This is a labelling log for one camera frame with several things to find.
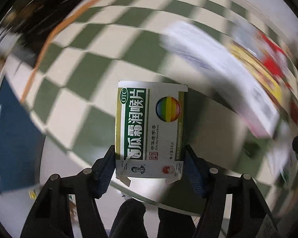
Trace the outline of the green white lozenge box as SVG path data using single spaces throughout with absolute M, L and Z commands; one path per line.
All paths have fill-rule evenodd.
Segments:
M 185 126 L 183 84 L 119 81 L 115 120 L 116 178 L 182 178 Z

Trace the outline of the red white sugar bag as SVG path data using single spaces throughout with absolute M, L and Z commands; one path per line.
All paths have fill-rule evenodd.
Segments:
M 276 106 L 284 107 L 290 85 L 282 61 L 285 54 L 281 49 L 261 31 L 234 37 L 228 49 L 260 83 Z

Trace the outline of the blue kitchen cabinet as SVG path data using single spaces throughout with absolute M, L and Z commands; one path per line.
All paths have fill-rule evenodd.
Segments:
M 39 182 L 44 141 L 4 78 L 0 87 L 0 193 Z

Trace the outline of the green white checkered tablecloth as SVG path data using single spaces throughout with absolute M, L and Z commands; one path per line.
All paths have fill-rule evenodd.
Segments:
M 281 30 L 243 0 L 100 0 L 58 32 L 24 102 L 47 136 L 41 182 L 53 173 L 73 175 L 104 156 L 114 143 L 120 80 L 174 82 L 188 86 L 186 140 L 197 156 L 229 175 L 251 174 L 272 213 L 285 213 L 298 187 L 298 160 L 289 181 L 274 177 L 271 141 L 255 138 L 206 77 L 159 42 L 166 25 L 183 20 L 228 45 L 237 17 L 285 47 Z

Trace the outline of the white pink medicine box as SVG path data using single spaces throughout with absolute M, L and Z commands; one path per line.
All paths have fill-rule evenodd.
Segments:
M 212 82 L 216 92 L 241 116 L 252 134 L 271 138 L 279 113 L 271 98 L 244 65 L 198 27 L 176 21 L 163 29 L 162 45 Z

